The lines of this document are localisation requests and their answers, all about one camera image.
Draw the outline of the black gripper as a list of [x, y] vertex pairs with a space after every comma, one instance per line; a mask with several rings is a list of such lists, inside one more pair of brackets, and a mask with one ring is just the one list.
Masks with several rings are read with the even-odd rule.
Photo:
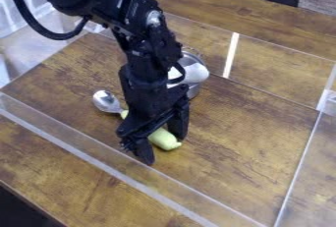
[[151, 79], [149, 75], [137, 78], [128, 66], [120, 69], [120, 79], [128, 113], [117, 135], [125, 149], [131, 149], [144, 164], [155, 163], [155, 145], [148, 136], [164, 128], [179, 140], [188, 134], [189, 100], [187, 85], [168, 87], [163, 76]]

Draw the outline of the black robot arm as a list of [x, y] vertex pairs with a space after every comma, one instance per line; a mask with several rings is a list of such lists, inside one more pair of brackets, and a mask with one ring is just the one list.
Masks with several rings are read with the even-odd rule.
[[156, 0], [47, 0], [68, 16], [109, 28], [127, 57], [119, 71], [127, 117], [117, 128], [121, 147], [148, 165], [155, 154], [148, 136], [167, 126], [177, 139], [188, 133], [188, 87], [171, 86], [169, 70], [183, 58], [183, 44], [167, 26]]

